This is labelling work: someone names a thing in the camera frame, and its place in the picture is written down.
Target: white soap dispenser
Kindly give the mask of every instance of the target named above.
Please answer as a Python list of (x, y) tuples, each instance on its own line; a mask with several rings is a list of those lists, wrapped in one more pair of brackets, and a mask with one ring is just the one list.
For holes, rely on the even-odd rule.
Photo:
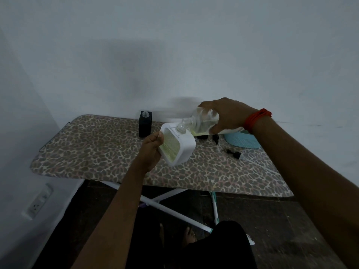
[(178, 130), (179, 124), (166, 123), (161, 127), (164, 142), (159, 147), (159, 152), (169, 166), (186, 162), (196, 147), (195, 137), (186, 128)]

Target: red string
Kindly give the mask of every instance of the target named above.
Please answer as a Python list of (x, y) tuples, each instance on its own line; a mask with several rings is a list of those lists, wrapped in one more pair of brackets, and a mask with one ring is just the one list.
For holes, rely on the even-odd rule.
[(261, 109), (256, 113), (251, 114), (245, 121), (243, 128), (252, 134), (252, 128), (259, 118), (263, 116), (272, 117), (272, 113), (266, 109)]

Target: plastic basket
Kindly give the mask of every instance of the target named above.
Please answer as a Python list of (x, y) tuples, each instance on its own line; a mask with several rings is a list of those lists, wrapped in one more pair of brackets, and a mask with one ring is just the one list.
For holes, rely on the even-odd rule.
[(260, 148), (258, 140), (255, 136), (251, 135), (248, 131), (243, 130), (241, 132), (224, 134), (225, 140), (234, 146), (244, 147), (244, 148)]

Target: electrical outlet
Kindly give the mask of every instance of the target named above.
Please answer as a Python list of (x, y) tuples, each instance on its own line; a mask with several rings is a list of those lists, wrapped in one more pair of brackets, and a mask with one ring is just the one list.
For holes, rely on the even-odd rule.
[(40, 209), (47, 202), (49, 197), (51, 196), (53, 189), (49, 184), (45, 185), (45, 188), (35, 197), (35, 199), (31, 202), (29, 207), (22, 212), (22, 215), (29, 220), (33, 220), (35, 216), (39, 213)]

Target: right hand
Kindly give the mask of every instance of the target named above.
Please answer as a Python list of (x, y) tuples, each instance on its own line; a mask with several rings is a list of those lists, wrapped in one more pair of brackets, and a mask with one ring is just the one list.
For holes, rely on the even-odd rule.
[(211, 134), (218, 134), (224, 129), (241, 127), (249, 115), (258, 111), (258, 109), (244, 103), (225, 97), (213, 101), (204, 101), (198, 107), (213, 109), (219, 114), (219, 122), (211, 128)]

